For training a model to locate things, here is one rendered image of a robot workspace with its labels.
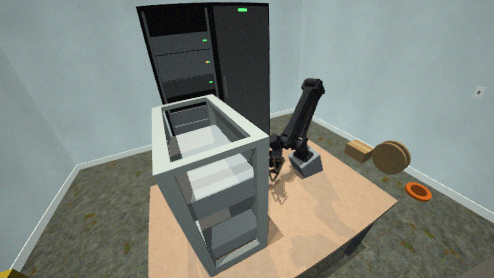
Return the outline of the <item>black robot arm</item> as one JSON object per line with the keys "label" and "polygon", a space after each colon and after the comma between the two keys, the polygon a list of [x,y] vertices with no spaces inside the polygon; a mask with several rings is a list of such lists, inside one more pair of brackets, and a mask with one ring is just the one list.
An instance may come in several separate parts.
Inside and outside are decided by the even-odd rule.
{"label": "black robot arm", "polygon": [[282,152],[283,148],[296,150],[293,155],[305,163],[314,155],[313,152],[308,152],[306,135],[318,101],[322,94],[325,94],[325,89],[323,81],[316,78],[305,79],[301,89],[303,90],[301,98],[283,133],[280,136],[276,134],[269,136],[269,146],[272,149],[272,151],[269,150],[269,163],[272,155],[278,156],[278,151]]}

